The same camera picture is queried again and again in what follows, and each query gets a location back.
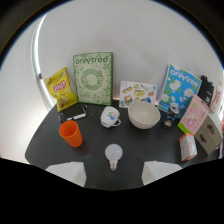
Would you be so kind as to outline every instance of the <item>bowl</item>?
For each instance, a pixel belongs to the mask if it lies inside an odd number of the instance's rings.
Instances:
[[[128,107],[128,117],[131,123],[140,129],[149,129],[160,120],[160,111],[146,101],[132,102]]]

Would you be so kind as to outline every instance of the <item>white wall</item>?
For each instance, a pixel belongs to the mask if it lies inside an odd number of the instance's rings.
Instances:
[[[168,63],[223,84],[223,68],[205,37],[180,14],[148,0],[76,0],[50,11],[40,30],[42,77],[68,68],[73,89],[73,55],[114,53],[113,96],[122,80],[158,85]]]
[[[36,84],[31,62],[31,40],[38,21],[19,36],[0,73],[0,155],[28,163],[26,148],[48,110]]]

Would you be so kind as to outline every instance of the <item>picture book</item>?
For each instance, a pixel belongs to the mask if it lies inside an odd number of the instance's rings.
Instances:
[[[186,112],[194,94],[198,94],[201,79],[188,71],[173,65],[168,65],[167,78],[158,109],[165,112],[170,106],[178,108],[178,118],[182,118]]]
[[[79,102],[111,105],[113,100],[113,53],[74,55],[73,66]]]
[[[119,107],[128,108],[133,101],[146,101],[155,105],[157,85],[121,81]]]

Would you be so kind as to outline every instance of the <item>mug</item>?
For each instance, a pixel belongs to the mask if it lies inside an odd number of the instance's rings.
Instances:
[[[109,128],[111,126],[118,126],[121,124],[121,120],[118,119],[120,116],[119,111],[114,107],[105,107],[103,113],[101,114],[101,124]]]

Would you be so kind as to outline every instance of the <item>orange cup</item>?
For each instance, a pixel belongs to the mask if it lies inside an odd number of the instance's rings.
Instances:
[[[75,121],[65,121],[59,128],[61,137],[72,147],[82,144],[82,135]]]

